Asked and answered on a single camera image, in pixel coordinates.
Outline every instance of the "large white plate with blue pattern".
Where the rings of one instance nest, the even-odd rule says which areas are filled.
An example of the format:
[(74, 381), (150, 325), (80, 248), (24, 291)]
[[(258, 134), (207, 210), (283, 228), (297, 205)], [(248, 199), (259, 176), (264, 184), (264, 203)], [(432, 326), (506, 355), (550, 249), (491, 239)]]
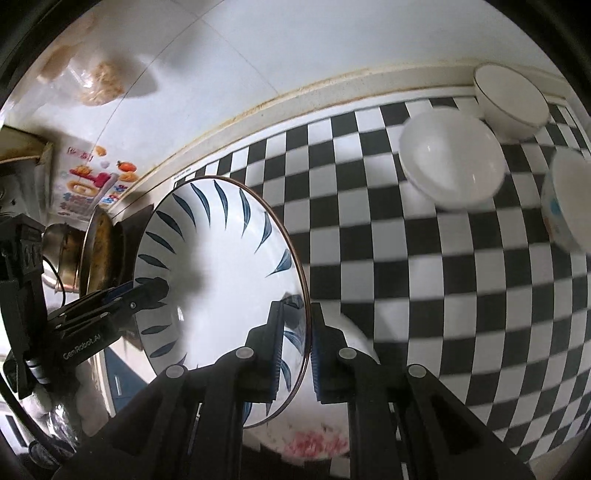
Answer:
[(136, 284), (161, 277), (170, 286), (158, 308), (135, 316), (156, 374), (172, 364), (215, 363), (267, 322), (272, 301), (295, 302), (301, 315), (284, 329), (277, 399), (245, 405), (245, 427), (279, 414), (302, 382), (310, 350), (310, 301), (295, 254), (271, 208), (232, 179), (201, 177), (165, 197), (134, 271)]

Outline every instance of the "silver rivet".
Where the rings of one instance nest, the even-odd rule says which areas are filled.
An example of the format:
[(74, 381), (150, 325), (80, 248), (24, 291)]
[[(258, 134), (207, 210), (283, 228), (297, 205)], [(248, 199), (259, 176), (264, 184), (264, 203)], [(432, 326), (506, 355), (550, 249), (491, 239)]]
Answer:
[(184, 373), (184, 368), (180, 365), (170, 365), (166, 369), (166, 376), (169, 378), (178, 378)]
[(339, 357), (344, 358), (345, 360), (352, 360), (357, 356), (357, 352), (349, 347), (342, 348), (339, 350)]
[(255, 351), (250, 348), (249, 346), (241, 346), (238, 350), (236, 350), (236, 356), (238, 358), (250, 358), (255, 354)]
[(422, 378), (425, 375), (427, 375), (427, 370), (425, 370), (425, 367), (423, 367), (422, 365), (414, 364), (408, 367), (408, 373), (411, 377)]

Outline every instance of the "black cable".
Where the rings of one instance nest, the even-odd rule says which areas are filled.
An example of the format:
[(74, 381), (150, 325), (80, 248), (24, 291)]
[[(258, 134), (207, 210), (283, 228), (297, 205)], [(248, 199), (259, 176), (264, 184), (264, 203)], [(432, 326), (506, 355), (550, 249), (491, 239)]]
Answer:
[(63, 462), (65, 462), (67, 460), (67, 456), (65, 456), (64, 453), (53, 444), (51, 437), (49, 437), (25, 411), (25, 409), (13, 395), (12, 390), (10, 390), (2, 375), (0, 375), (0, 395), (2, 395), (4, 401), (8, 407), (10, 407), (15, 417), (18, 418), (18, 421), (22, 423), (31, 436), (46, 450), (46, 452), (51, 456), (52, 460), (58, 465), (61, 465)]
[(57, 273), (57, 270), (54, 268), (54, 266), (51, 264), (51, 262), (47, 259), (47, 257), (43, 256), (43, 261), (47, 262), (47, 265), (50, 266), (53, 274), (56, 276), (57, 281), (60, 283), (60, 287), (61, 287), (61, 306), (63, 307), (66, 304), (66, 289), (64, 288), (64, 284), (61, 282), (61, 278), (59, 276), (59, 274)]

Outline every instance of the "white dish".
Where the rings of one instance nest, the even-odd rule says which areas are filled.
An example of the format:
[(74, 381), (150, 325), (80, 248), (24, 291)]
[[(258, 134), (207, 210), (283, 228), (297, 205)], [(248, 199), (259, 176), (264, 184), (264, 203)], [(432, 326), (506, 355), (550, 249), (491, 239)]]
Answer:
[(494, 134), (455, 108), (434, 108), (407, 121), (399, 155), (407, 179), (449, 209), (492, 197), (505, 177), (505, 157)]
[(552, 240), (566, 251), (591, 253), (591, 164), (556, 151), (542, 187), (542, 214)]
[[(378, 357), (351, 320), (324, 303), (324, 322), (343, 331), (347, 345)], [(249, 430), (265, 447), (300, 460), (326, 460), (349, 451), (349, 414), (345, 403), (323, 405), (316, 400), (311, 365), (297, 395), (278, 417)]]
[(301, 264), (271, 208), (224, 177), (180, 186), (158, 205), (139, 245), (135, 282), (156, 276), (168, 282), (168, 296), (135, 316), (156, 374), (172, 364), (214, 363), (267, 322), (273, 300), (298, 299), (301, 316), (284, 329), (277, 399), (246, 405), (245, 427), (281, 412), (303, 379), (310, 303)]
[(516, 140), (531, 138), (550, 117), (542, 92), (521, 73), (485, 63), (474, 71), (478, 104), (491, 128)]

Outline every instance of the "black and white checkered surface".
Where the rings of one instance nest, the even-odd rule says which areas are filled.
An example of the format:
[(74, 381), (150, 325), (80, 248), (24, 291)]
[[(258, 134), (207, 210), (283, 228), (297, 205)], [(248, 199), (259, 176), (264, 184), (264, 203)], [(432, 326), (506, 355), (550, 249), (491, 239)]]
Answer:
[(557, 148), (585, 137), (568, 109), (522, 144), (471, 211), (433, 205), (404, 177), (403, 122), (433, 106), (481, 116), (473, 96), (389, 103), (290, 128), (209, 163), (258, 192), (290, 233), (315, 300), (373, 340), (383, 363), (419, 363), (522, 460), (584, 430), (591, 410), (591, 304), (582, 254), (549, 241), (540, 213)]

